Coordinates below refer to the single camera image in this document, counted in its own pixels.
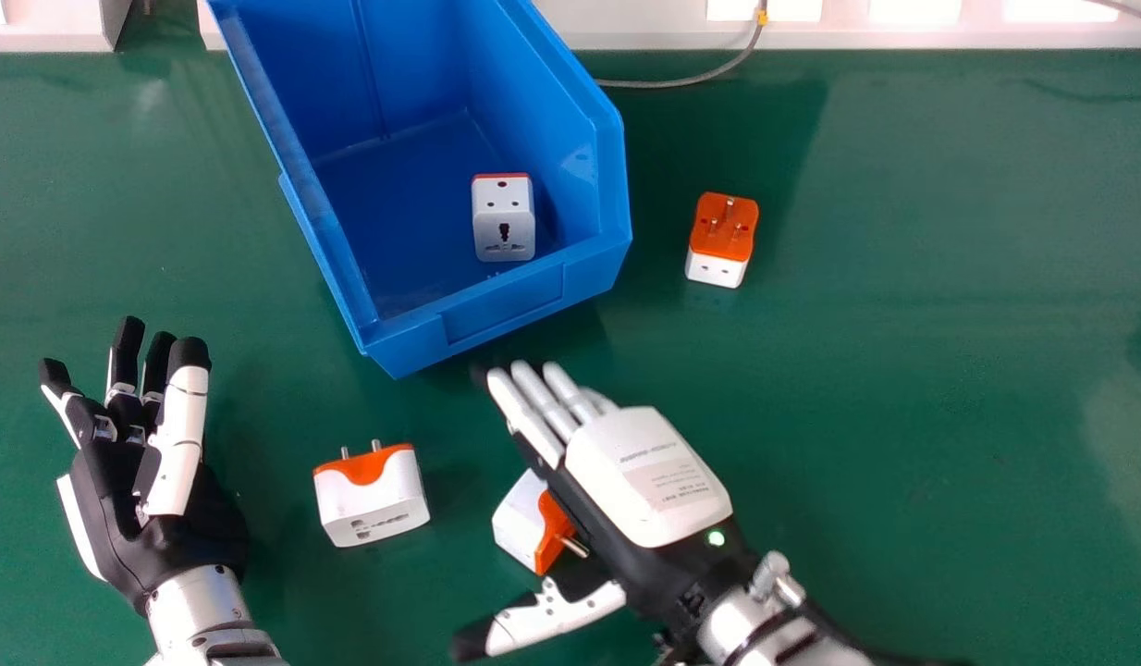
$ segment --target robotic hand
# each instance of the robotic hand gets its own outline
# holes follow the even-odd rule
[[[63,363],[41,360],[41,391],[76,444],[56,488],[81,561],[147,617],[148,666],[286,666],[237,584],[245,519],[202,462],[208,348],[157,333],[139,387],[143,340],[144,323],[126,317],[105,404],[73,387]]]
[[[553,363],[540,376],[515,362],[485,383],[528,472],[549,485],[591,555],[456,632],[455,661],[525,648],[626,606],[664,625],[658,664],[946,664],[881,653],[837,628],[785,557],[752,552],[726,488],[656,409],[621,409]]]

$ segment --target blue bin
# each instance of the blue bin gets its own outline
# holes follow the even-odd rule
[[[211,5],[353,340],[390,375],[612,287],[621,116],[528,0]],[[470,181],[497,172],[533,178],[533,261],[476,258]]]

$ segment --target blue plastic bin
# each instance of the blue plastic bin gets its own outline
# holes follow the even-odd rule
[[[528,0],[212,0],[361,352],[408,375],[612,287],[621,116]],[[479,262],[475,173],[527,172],[537,254]]]

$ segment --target green table surface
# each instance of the green table surface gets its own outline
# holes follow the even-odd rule
[[[35,379],[55,355],[100,395],[126,312],[210,341],[208,460],[294,666],[444,664],[452,630],[532,585],[489,531],[523,463],[466,376],[520,355],[658,406],[748,539],[874,644],[1141,665],[1141,51],[785,51],[617,92],[636,241],[616,287],[394,382],[180,7],[132,17],[119,55],[0,56],[0,665],[152,652],[81,568],[54,488],[71,444]],[[681,276],[705,189],[762,205],[738,291]],[[416,444],[434,520],[334,550],[309,471],[370,438]],[[496,663],[642,666],[650,631],[621,612]]]

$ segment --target gray cable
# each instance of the gray cable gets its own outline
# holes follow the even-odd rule
[[[1124,2],[1117,2],[1116,0],[1090,0],[1090,2],[1094,5],[1104,5],[1106,7],[1117,9],[1119,13],[1128,14],[1131,17],[1141,18],[1141,9],[1130,7],[1130,5],[1125,5]]]
[[[631,88],[638,90],[659,90],[665,88],[686,88],[686,86],[693,86],[697,83],[703,83],[703,81],[710,81],[718,79],[718,76],[723,75],[727,72],[733,71],[733,68],[743,64],[745,59],[751,58],[752,54],[755,51],[756,43],[760,42],[760,35],[763,33],[763,22],[760,21],[761,16],[768,11],[768,0],[760,0],[759,6],[755,9],[755,31],[752,32],[752,41],[748,41],[747,46],[744,47],[737,56],[728,60],[726,64],[713,68],[713,71],[707,71],[699,73],[697,76],[686,76],[685,79],[673,79],[670,81],[614,81],[608,79],[597,79],[596,83],[604,88]]]

